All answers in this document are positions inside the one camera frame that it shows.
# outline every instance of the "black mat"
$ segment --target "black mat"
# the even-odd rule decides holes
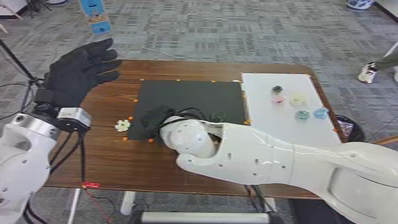
[[[222,121],[243,124],[245,110],[240,83],[199,81],[144,81],[135,105],[128,138],[142,139],[142,116],[160,106],[176,110],[201,109],[206,117],[222,116]]]

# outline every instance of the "blue object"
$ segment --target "blue object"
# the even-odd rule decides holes
[[[297,112],[297,118],[298,118],[300,120],[307,120],[307,119],[309,119],[309,112],[307,112],[306,110],[300,110],[300,111]]]
[[[329,112],[329,109],[327,108],[320,108],[320,109],[316,109],[314,110],[314,117],[318,118],[318,119],[325,119],[327,118],[327,112]]]
[[[375,0],[346,0],[346,7],[354,10],[364,10],[371,7]]]
[[[110,32],[110,22],[108,21],[99,22],[99,23],[92,23],[91,27],[92,27],[92,33],[94,34],[103,34],[103,33]]]
[[[105,14],[103,0],[80,0],[85,17],[89,19],[92,33],[110,32],[108,15]]]

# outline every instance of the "small object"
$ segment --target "small object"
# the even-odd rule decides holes
[[[275,87],[272,88],[272,92],[274,92],[275,94],[279,94],[279,93],[282,92],[282,86],[275,86]]]
[[[115,130],[117,132],[124,132],[130,128],[130,121],[128,120],[119,120],[117,125],[115,125]]]
[[[295,94],[290,103],[293,106],[300,106],[306,103],[306,96],[302,94]]]
[[[329,112],[329,109],[325,107],[322,107],[320,109],[316,109],[314,112],[313,112],[314,117],[318,119],[325,119],[327,118],[327,112]]]
[[[286,99],[284,99],[282,96],[275,96],[275,97],[272,98],[272,102],[277,103],[277,104],[282,103],[284,100],[286,100]]]
[[[309,119],[309,112],[306,110],[297,112],[297,118],[304,121]]]
[[[99,188],[99,183],[96,183],[96,182],[83,182],[82,187],[83,188]]]

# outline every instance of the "chair leg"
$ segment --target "chair leg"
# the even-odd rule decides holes
[[[9,33],[2,24],[0,24],[0,29],[2,29],[4,33]]]
[[[18,13],[14,12],[14,10],[9,8],[9,6],[7,6],[7,5],[0,5],[0,6],[9,10],[9,12],[11,12],[11,14],[16,16],[16,18],[18,18],[20,20],[23,20],[21,16],[20,16]]]

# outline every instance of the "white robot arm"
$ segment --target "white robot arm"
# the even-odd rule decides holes
[[[30,83],[39,87],[34,111],[16,115],[11,124],[4,127],[0,137],[2,224],[16,223],[28,198],[44,185],[50,173],[67,159],[64,157],[57,165],[50,167],[48,155],[57,144],[60,130],[80,133],[71,153],[82,143],[83,133],[91,126],[91,116],[80,104],[91,89],[119,77],[114,69],[121,61],[114,60],[117,52],[110,49],[112,43],[112,39],[107,39],[78,47],[52,64],[43,80],[28,74]]]
[[[18,114],[0,138],[0,217],[16,223],[30,195],[48,179],[48,154],[57,144],[59,128]]]
[[[199,120],[169,124],[160,135],[188,172],[245,185],[297,186],[355,223],[398,223],[398,153],[389,148],[368,143],[314,148],[249,126]]]

